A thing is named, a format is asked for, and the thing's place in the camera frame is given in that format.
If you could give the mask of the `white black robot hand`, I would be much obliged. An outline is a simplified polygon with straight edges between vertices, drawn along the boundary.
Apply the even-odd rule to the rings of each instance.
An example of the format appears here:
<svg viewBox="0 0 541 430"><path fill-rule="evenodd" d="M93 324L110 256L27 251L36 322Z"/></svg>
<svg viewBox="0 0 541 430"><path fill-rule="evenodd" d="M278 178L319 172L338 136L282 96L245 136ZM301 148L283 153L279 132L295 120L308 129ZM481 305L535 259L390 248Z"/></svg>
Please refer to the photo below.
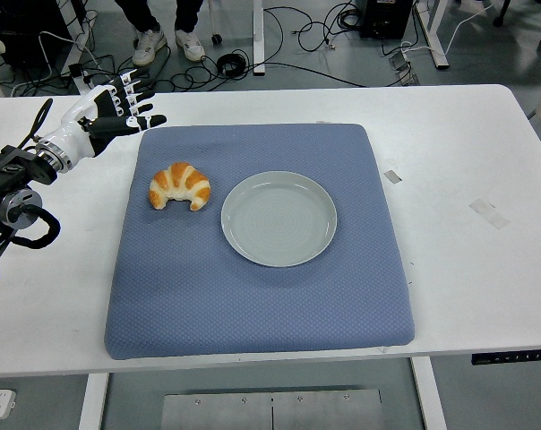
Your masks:
<svg viewBox="0 0 541 430"><path fill-rule="evenodd" d="M166 123L165 116L150 113L154 92L147 72L136 68L95 86L64 114L59 128L39 140L37 153L65 173L80 160L98 156L118 136Z"/></svg>

